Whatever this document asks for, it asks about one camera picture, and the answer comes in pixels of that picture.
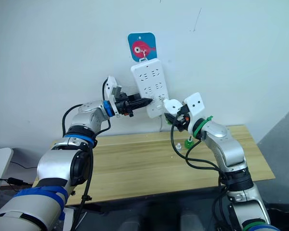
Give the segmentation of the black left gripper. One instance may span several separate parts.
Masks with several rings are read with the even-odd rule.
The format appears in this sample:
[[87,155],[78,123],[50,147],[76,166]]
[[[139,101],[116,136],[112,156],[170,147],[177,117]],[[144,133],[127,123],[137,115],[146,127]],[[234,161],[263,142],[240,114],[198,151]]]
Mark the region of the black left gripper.
[[133,110],[146,107],[153,101],[151,98],[142,98],[140,94],[128,96],[124,92],[121,92],[115,100],[118,113],[129,117],[133,117]]

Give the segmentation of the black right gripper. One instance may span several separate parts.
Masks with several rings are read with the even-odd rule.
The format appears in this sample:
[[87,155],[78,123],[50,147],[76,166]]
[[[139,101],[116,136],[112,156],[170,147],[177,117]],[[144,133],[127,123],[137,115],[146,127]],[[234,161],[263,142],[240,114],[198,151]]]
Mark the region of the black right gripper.
[[183,105],[177,112],[176,117],[169,114],[168,115],[168,123],[174,125],[179,132],[184,130],[188,130],[188,126],[190,123],[190,115],[188,105]]

